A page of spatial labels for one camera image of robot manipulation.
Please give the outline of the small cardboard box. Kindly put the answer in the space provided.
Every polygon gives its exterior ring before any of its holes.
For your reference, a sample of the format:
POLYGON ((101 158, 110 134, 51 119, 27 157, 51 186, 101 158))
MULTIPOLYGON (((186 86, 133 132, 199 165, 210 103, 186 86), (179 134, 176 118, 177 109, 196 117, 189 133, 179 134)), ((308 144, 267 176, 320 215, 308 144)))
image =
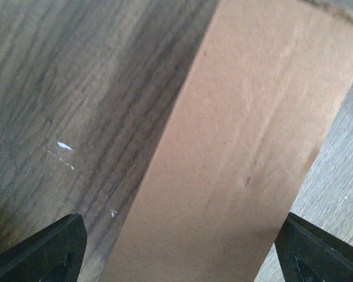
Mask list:
POLYGON ((221 1, 102 281, 254 281, 352 83, 352 11, 221 1))

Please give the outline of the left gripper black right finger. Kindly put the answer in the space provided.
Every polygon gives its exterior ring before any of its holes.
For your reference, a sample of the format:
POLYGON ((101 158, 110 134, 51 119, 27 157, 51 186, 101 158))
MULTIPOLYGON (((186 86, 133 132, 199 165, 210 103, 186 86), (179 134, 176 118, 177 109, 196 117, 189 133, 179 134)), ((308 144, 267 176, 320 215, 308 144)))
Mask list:
POLYGON ((285 281, 353 281, 353 247, 294 213, 275 248, 285 281))

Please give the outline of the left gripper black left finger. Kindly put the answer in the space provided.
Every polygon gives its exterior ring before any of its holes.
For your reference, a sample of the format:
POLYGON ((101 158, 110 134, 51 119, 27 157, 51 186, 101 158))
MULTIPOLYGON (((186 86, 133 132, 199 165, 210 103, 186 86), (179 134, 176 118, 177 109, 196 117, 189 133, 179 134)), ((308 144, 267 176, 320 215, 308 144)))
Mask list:
POLYGON ((84 220, 68 214, 0 254, 0 281, 77 281, 87 244, 84 220))

